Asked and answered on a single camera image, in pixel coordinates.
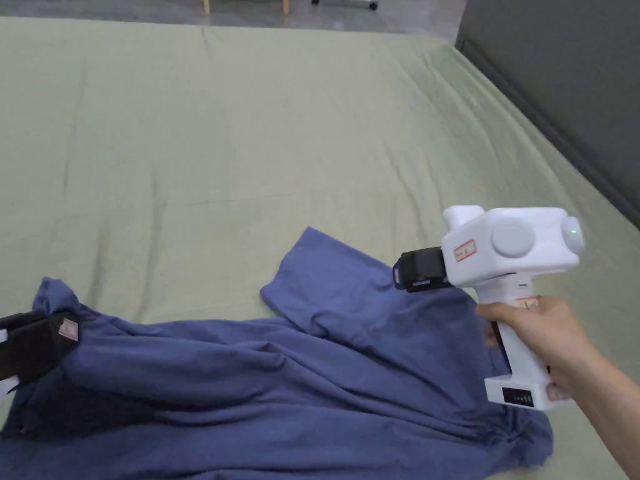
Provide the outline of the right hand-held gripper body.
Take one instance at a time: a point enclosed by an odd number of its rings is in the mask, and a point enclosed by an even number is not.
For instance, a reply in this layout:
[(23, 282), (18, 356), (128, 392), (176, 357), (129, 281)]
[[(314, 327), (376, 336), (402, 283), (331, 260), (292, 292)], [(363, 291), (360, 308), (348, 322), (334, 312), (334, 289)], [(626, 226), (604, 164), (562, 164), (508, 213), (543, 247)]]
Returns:
[[(462, 205), (443, 216), (449, 230), (441, 245), (404, 252), (393, 266), (397, 289), (471, 288), (481, 304), (532, 309), (533, 279), (577, 267), (585, 249), (579, 220), (559, 207)], [(509, 373), (485, 379), (489, 401), (538, 411), (574, 404), (510, 327), (491, 327)]]

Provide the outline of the person's right hand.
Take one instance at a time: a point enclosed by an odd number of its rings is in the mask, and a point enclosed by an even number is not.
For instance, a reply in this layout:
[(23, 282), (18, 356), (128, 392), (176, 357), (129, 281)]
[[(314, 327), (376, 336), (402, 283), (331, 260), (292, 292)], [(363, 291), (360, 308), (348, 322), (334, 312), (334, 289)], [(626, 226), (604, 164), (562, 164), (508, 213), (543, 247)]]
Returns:
[(510, 327), (550, 368), (554, 383), (577, 398), (579, 377), (599, 354), (565, 300), (538, 296), (537, 306), (532, 309), (495, 302), (477, 305), (476, 312), (484, 319)]

